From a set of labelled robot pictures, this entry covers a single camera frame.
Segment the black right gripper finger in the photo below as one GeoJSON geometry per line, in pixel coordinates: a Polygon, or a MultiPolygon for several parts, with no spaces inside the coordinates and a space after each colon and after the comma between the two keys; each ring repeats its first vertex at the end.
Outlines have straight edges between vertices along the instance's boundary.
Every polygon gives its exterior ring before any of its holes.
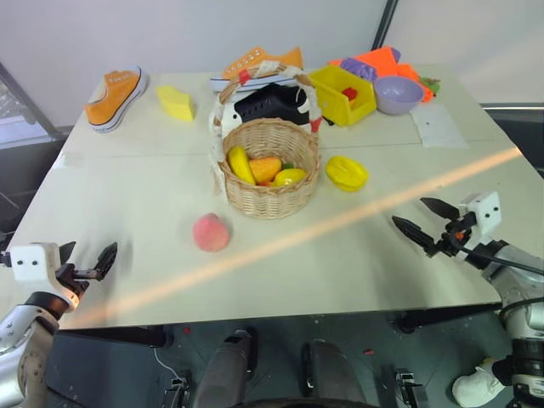
{"type": "Polygon", "coordinates": [[[432,257],[439,251],[434,238],[423,232],[417,224],[398,216],[393,216],[392,221],[397,229],[409,240],[416,243],[427,256],[432,257]]]}
{"type": "Polygon", "coordinates": [[[433,213],[441,218],[458,220],[459,210],[451,204],[433,197],[422,197],[420,201],[433,213]]]}

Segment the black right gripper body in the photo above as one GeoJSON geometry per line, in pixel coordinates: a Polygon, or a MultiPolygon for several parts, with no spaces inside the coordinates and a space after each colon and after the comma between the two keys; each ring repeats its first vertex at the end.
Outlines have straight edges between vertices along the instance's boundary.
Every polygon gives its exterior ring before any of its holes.
{"type": "Polygon", "coordinates": [[[477,224],[474,212],[461,215],[458,211],[438,212],[441,218],[449,220],[445,226],[445,232],[435,243],[436,252],[441,252],[448,257],[455,257],[461,253],[471,255],[473,250],[465,245],[472,237],[472,227],[477,224]]]}

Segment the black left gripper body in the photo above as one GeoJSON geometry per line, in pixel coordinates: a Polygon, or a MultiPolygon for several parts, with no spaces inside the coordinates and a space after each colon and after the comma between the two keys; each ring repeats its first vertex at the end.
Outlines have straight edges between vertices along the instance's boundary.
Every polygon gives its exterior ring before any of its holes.
{"type": "Polygon", "coordinates": [[[55,272],[55,277],[64,288],[81,298],[89,282],[98,279],[98,273],[95,269],[77,270],[73,263],[64,263],[55,272]]]}

